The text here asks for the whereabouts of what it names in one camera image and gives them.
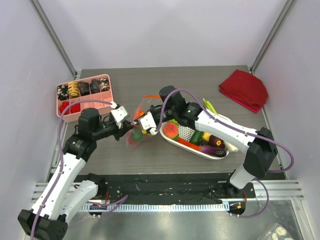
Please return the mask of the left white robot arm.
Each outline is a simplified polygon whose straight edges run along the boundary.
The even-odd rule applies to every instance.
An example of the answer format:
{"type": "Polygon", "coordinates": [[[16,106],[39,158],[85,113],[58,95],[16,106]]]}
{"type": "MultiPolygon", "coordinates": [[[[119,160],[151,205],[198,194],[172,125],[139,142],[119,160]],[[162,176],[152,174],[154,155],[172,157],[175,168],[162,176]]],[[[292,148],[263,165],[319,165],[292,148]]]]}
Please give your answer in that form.
{"type": "Polygon", "coordinates": [[[90,173],[72,193],[68,193],[80,170],[97,148],[97,141],[113,136],[116,140],[133,128],[123,106],[116,106],[106,121],[96,108],[84,109],[75,132],[65,141],[59,165],[42,195],[30,210],[18,215],[24,232],[39,240],[61,240],[77,212],[91,198],[102,199],[107,192],[105,179],[90,173]]]}

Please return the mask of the orange toy tomato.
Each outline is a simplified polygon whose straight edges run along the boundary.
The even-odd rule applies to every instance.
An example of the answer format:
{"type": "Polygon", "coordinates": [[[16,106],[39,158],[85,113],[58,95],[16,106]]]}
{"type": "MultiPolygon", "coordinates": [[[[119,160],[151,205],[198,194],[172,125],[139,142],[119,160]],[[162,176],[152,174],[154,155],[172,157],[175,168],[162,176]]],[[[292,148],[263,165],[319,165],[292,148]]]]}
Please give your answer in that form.
{"type": "Polygon", "coordinates": [[[133,115],[133,120],[136,120],[136,119],[138,119],[138,118],[140,118],[141,116],[143,116],[145,114],[145,112],[144,111],[136,111],[135,113],[134,113],[134,115],[133,115]]]}

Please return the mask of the green toy avocado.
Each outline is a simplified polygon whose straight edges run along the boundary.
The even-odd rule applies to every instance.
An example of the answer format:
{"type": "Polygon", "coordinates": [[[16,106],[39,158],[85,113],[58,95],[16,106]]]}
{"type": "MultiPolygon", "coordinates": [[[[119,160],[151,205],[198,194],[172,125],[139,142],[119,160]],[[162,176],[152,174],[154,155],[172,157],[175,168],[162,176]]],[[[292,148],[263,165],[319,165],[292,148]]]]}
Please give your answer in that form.
{"type": "Polygon", "coordinates": [[[144,140],[144,136],[140,129],[134,128],[129,135],[129,139],[134,143],[139,143],[144,140]]]}

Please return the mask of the clear zip top bag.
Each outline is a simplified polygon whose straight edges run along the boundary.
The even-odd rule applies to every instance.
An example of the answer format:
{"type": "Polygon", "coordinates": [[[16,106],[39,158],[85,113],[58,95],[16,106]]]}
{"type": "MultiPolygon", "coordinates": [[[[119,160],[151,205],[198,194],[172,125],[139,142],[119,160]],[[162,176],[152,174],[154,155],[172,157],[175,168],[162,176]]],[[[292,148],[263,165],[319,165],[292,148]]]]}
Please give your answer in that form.
{"type": "MultiPolygon", "coordinates": [[[[161,97],[160,97],[159,95],[146,95],[146,96],[144,96],[144,97],[142,98],[139,106],[138,106],[137,109],[134,111],[134,113],[135,113],[136,111],[141,111],[141,112],[144,112],[144,113],[145,113],[145,112],[150,108],[151,105],[156,106],[156,105],[158,105],[158,104],[161,104],[161,102],[162,102],[162,101],[161,101],[161,97]]],[[[128,131],[128,132],[126,133],[126,135],[125,135],[126,148],[127,148],[128,150],[130,150],[130,151],[133,150],[135,147],[137,147],[140,143],[143,143],[143,142],[145,142],[145,141],[148,141],[148,140],[152,139],[152,137],[153,137],[153,135],[147,134],[144,130],[142,130],[141,127],[140,127],[140,125],[139,125],[139,123],[135,124],[133,129],[131,129],[130,131],[128,131]],[[142,133],[144,134],[144,140],[143,140],[143,141],[141,141],[141,142],[133,142],[133,141],[130,140],[130,134],[131,134],[131,132],[132,132],[133,129],[140,129],[140,130],[142,131],[142,133]]]]}

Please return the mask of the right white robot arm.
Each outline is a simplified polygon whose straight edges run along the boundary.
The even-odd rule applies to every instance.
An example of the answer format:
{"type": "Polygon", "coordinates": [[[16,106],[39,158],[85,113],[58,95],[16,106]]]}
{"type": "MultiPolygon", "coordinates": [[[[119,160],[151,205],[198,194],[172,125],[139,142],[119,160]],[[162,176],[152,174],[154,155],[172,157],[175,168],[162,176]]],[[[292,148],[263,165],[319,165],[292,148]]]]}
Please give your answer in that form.
{"type": "Polygon", "coordinates": [[[256,178],[263,178],[278,154],[273,135],[265,127],[259,130],[238,125],[207,110],[198,99],[187,102],[181,95],[182,88],[172,85],[160,92],[162,105],[151,106],[145,113],[147,123],[141,126],[156,134],[163,122],[176,120],[180,125],[206,132],[238,148],[245,154],[243,164],[233,171],[226,193],[233,198],[243,193],[244,187],[256,178]]]}

